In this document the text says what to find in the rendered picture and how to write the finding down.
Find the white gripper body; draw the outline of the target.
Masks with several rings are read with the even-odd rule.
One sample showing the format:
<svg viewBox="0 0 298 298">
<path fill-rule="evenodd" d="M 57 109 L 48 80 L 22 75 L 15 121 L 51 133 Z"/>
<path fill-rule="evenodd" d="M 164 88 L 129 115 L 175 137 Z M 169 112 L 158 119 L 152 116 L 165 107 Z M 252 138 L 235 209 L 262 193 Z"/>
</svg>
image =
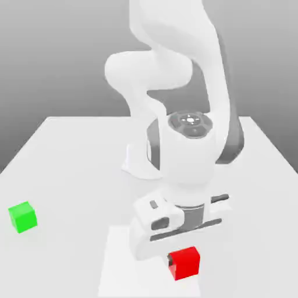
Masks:
<svg viewBox="0 0 298 298">
<path fill-rule="evenodd" d="M 146 260 L 160 254 L 195 246 L 199 243 L 199 238 L 204 229 L 221 223 L 222 218 L 217 218 L 193 229 L 183 230 L 179 228 L 150 235 L 141 226 L 140 221 L 134 217 L 129 226 L 130 251 L 136 260 Z"/>
</svg>

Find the small red cube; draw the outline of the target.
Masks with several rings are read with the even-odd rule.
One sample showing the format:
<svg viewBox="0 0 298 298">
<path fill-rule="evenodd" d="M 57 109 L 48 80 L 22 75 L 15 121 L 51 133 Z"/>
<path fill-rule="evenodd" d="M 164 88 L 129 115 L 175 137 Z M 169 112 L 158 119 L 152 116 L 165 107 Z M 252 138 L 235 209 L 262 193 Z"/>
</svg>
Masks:
<svg viewBox="0 0 298 298">
<path fill-rule="evenodd" d="M 175 265 L 168 267 L 174 280 L 198 275 L 200 253 L 194 246 L 171 252 Z"/>
</svg>

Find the small green cube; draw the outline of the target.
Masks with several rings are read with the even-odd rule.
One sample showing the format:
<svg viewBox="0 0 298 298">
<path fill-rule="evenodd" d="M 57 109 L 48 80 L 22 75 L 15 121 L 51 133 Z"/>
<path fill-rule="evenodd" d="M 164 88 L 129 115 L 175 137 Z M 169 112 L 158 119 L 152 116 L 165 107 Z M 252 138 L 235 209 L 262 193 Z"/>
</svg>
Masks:
<svg viewBox="0 0 298 298">
<path fill-rule="evenodd" d="M 37 226 L 37 216 L 28 201 L 8 208 L 10 220 L 17 233 L 23 233 Z"/>
</svg>

